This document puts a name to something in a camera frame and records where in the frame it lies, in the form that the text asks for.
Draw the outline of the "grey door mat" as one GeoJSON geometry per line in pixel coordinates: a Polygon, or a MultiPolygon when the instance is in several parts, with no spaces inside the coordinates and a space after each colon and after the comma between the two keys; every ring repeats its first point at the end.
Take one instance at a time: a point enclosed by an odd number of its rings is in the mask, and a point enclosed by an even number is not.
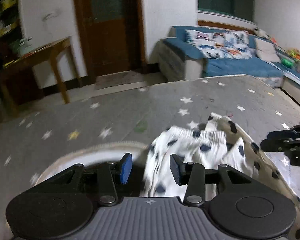
{"type": "Polygon", "coordinates": [[[118,72],[96,78],[95,89],[104,89],[144,81],[144,75],[134,71],[118,72]]]}

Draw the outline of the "blue corner sofa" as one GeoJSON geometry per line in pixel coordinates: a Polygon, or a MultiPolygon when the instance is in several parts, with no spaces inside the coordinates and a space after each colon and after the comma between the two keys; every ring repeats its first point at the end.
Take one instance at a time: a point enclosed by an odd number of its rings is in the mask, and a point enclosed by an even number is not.
{"type": "Polygon", "coordinates": [[[195,80],[201,77],[250,75],[259,78],[271,87],[282,88],[300,105],[300,62],[295,62],[283,49],[266,38],[248,33],[250,59],[208,59],[195,46],[186,42],[186,30],[204,33],[224,33],[233,30],[212,29],[192,26],[172,26],[168,37],[157,43],[159,68],[168,81],[195,80]],[[280,60],[294,62],[292,68],[281,62],[268,62],[256,55],[255,38],[265,40],[275,46],[280,60]]]}

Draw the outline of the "glass pitcher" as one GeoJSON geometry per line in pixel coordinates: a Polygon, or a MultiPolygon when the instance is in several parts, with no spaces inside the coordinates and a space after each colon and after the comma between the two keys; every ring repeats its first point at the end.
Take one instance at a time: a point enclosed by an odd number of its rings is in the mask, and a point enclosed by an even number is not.
{"type": "Polygon", "coordinates": [[[32,51],[32,37],[22,38],[21,40],[16,40],[11,44],[12,50],[19,57],[32,51]]]}

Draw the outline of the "wooden side table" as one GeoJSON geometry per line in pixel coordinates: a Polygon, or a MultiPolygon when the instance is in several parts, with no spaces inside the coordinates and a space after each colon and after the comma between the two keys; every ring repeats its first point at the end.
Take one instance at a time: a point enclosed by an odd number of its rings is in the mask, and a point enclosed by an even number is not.
{"type": "Polygon", "coordinates": [[[17,106],[14,103],[8,89],[6,83],[8,79],[19,72],[32,68],[36,65],[39,65],[43,62],[48,62],[52,69],[52,72],[55,76],[55,80],[57,81],[57,85],[59,88],[59,92],[63,98],[65,104],[70,103],[69,96],[67,94],[67,89],[64,81],[61,78],[61,72],[58,69],[57,59],[61,54],[66,54],[69,56],[71,61],[70,70],[72,71],[73,76],[77,79],[79,87],[83,86],[81,77],[79,76],[77,65],[74,61],[74,55],[72,52],[72,45],[71,45],[71,37],[66,37],[55,42],[51,42],[46,44],[42,47],[39,47],[25,56],[21,57],[20,59],[10,63],[7,68],[5,68],[0,73],[0,84],[2,88],[2,92],[4,98],[7,101],[7,105],[12,111],[17,110],[17,106]]]}

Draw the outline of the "white navy polka-dot garment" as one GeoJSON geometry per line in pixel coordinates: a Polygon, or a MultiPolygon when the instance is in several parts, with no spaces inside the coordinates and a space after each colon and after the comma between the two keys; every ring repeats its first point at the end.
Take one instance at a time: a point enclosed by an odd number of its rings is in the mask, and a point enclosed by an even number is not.
{"type": "Polygon", "coordinates": [[[250,135],[229,117],[211,113],[204,130],[172,126],[151,143],[143,174],[142,197],[184,198],[186,187],[178,186],[170,171],[170,155],[208,169],[227,164],[288,197],[296,207],[296,221],[289,239],[300,239],[300,198],[250,135]]]}

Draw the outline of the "butterfly print cushion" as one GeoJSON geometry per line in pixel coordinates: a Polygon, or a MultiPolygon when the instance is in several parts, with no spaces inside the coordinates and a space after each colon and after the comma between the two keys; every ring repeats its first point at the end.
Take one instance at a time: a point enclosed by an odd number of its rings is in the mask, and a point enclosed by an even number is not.
{"type": "Polygon", "coordinates": [[[186,30],[186,42],[199,49],[208,59],[250,59],[249,37],[246,31],[204,33],[186,30]]]}

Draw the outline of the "brown wooden door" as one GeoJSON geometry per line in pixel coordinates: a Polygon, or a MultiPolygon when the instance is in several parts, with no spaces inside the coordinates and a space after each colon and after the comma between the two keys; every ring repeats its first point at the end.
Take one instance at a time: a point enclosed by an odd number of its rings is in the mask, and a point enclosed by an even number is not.
{"type": "Polygon", "coordinates": [[[74,0],[82,55],[91,82],[147,61],[141,0],[74,0]]]}

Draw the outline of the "beige throw pillow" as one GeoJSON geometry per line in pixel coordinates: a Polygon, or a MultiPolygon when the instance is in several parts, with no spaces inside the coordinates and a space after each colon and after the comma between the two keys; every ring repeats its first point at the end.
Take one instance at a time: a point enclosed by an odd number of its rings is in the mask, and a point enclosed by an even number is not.
{"type": "Polygon", "coordinates": [[[272,43],[259,38],[255,38],[255,43],[256,55],[259,59],[268,62],[281,62],[272,43]]]}

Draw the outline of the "colourful toy pile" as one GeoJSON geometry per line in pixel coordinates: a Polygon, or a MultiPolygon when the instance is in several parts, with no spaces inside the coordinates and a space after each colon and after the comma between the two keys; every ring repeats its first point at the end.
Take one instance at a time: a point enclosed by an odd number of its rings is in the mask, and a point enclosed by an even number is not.
{"type": "Polygon", "coordinates": [[[287,53],[294,60],[300,61],[300,51],[298,49],[289,49],[287,50],[287,53]]]}

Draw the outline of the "panda plush toy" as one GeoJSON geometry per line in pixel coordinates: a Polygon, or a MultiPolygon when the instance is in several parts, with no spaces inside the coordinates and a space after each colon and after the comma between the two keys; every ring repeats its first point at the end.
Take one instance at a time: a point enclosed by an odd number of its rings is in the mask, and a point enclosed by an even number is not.
{"type": "Polygon", "coordinates": [[[254,33],[258,37],[270,39],[270,36],[264,30],[262,30],[260,28],[255,28],[254,33]]]}

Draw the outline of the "round black induction cooktop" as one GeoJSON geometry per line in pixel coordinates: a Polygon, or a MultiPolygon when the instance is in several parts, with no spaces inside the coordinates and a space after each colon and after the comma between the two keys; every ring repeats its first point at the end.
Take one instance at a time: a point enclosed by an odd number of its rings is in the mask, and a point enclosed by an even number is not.
{"type": "Polygon", "coordinates": [[[110,142],[68,153],[47,167],[41,175],[33,176],[31,185],[36,186],[74,164],[89,167],[102,162],[119,161],[125,153],[132,154],[133,164],[144,167],[148,146],[137,141],[110,142]]]}

